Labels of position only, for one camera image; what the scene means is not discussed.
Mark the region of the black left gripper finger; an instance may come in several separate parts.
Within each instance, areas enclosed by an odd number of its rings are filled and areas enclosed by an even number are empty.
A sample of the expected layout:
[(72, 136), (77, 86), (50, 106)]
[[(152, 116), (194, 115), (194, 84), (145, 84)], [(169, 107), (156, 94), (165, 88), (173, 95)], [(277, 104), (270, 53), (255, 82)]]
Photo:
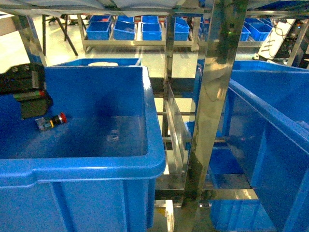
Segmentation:
[(23, 119), (43, 116), (54, 102), (46, 89), (45, 70), (41, 63), (10, 67), (0, 74), (0, 94), (12, 94), (20, 103)]

